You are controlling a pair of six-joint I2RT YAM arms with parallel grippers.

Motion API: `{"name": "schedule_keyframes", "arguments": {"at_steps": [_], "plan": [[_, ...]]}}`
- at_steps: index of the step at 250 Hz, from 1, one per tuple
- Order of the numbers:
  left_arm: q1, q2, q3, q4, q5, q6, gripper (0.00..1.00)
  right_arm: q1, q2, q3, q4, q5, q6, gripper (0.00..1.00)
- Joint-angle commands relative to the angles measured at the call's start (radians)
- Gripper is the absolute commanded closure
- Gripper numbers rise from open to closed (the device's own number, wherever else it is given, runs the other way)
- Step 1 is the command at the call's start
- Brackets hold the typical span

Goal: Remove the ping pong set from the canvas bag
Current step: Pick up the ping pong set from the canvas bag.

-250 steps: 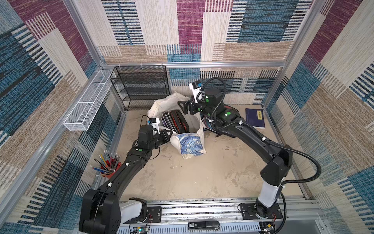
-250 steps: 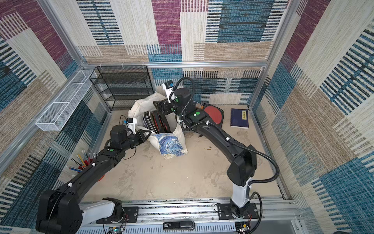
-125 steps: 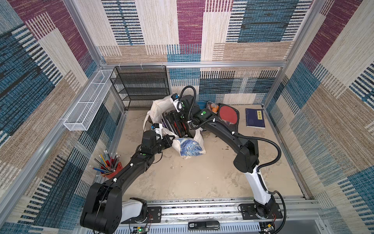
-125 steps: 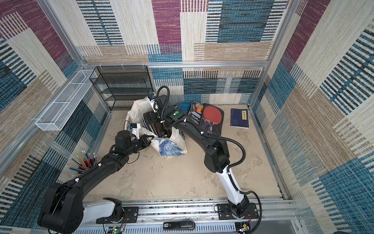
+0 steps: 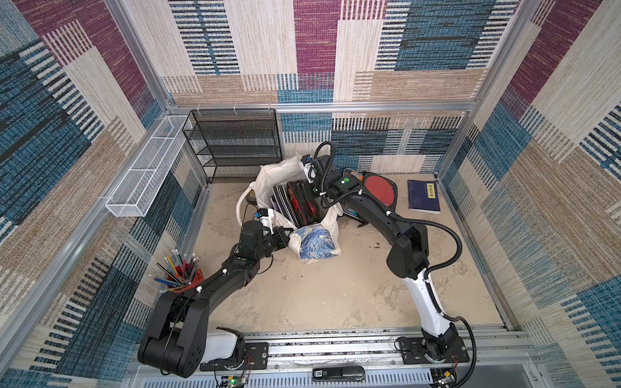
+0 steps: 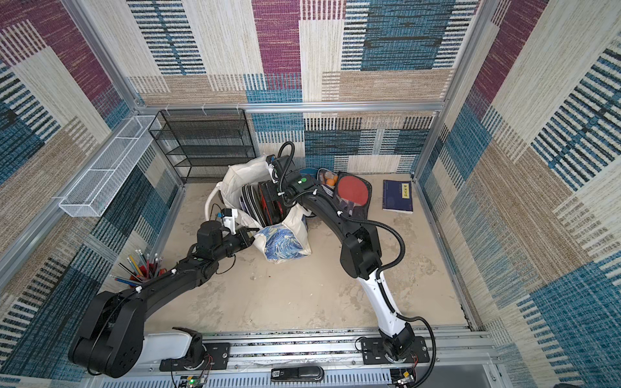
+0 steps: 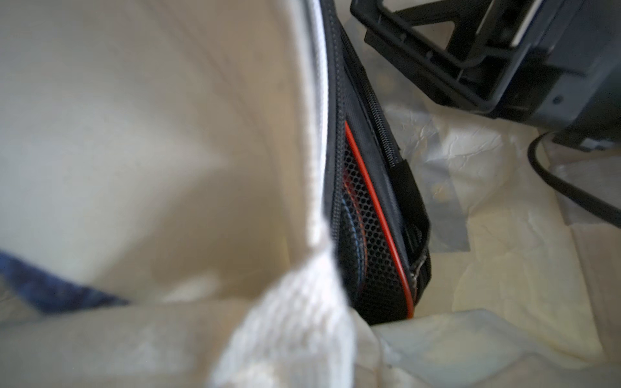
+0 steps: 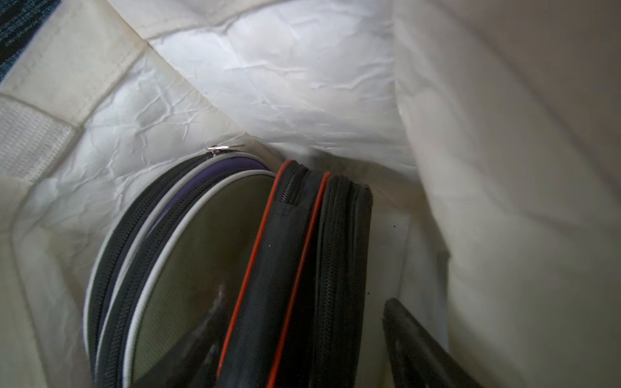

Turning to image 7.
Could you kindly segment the black red paddle case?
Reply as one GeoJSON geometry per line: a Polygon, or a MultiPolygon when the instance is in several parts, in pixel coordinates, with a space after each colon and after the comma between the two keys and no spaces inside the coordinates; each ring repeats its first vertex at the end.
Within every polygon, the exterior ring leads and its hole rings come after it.
{"type": "Polygon", "coordinates": [[[332,1],[320,2],[328,61],[326,188],[349,305],[371,325],[414,316],[431,278],[430,220],[332,1]]]}

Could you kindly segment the canvas tote bag starry print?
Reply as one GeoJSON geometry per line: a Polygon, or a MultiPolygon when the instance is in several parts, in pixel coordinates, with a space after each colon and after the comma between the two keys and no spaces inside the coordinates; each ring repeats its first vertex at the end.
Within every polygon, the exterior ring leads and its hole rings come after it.
{"type": "Polygon", "coordinates": [[[2,2],[2,386],[619,386],[579,277],[501,276],[569,349],[349,306],[340,51],[334,1],[2,2]]]}

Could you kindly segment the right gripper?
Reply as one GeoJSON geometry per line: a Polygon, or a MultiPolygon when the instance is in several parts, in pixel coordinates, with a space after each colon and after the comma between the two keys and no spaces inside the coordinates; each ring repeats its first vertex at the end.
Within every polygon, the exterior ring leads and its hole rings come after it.
{"type": "Polygon", "coordinates": [[[350,6],[365,42],[433,102],[481,115],[496,108],[496,117],[554,131],[556,143],[577,150],[619,146],[620,3],[564,1],[517,69],[508,32],[518,9],[516,1],[350,6]]]}

